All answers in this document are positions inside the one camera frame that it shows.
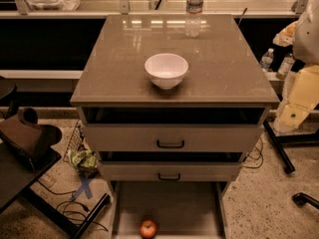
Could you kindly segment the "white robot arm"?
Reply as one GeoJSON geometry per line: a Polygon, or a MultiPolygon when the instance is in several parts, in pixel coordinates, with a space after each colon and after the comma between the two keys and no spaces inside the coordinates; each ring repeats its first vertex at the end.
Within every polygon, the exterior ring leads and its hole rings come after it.
{"type": "Polygon", "coordinates": [[[319,105],[319,0],[311,1],[297,21],[282,29],[273,43],[292,46],[295,63],[284,80],[274,128],[293,131],[319,105]]]}

